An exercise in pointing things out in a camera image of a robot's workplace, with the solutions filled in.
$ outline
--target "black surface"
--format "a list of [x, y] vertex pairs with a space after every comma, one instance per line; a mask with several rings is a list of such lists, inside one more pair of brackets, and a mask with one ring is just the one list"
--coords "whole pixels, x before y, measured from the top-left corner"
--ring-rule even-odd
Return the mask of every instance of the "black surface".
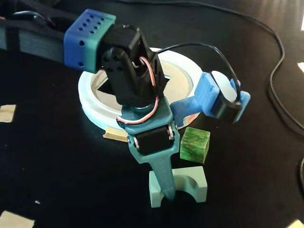
[[[257, 16], [281, 35], [286, 60], [274, 85], [304, 123], [304, 2], [206, 0]], [[252, 23], [204, 8], [131, 6], [100, 0], [65, 0], [58, 8], [117, 15], [140, 27], [152, 47], [187, 41], [219, 47], [252, 98], [239, 123], [202, 115], [191, 125], [211, 131], [204, 171], [208, 198], [196, 204], [178, 193], [150, 208], [148, 165], [127, 145], [102, 138], [78, 99], [80, 72], [26, 54], [0, 52], [0, 104], [17, 104], [14, 122], [0, 123], [0, 202], [38, 217], [35, 227], [286, 227], [304, 211], [296, 167], [303, 137], [286, 128], [266, 96], [268, 73], [279, 58], [273, 38]], [[212, 51], [184, 48], [205, 71], [225, 66]], [[197, 164], [172, 157], [174, 168]]]

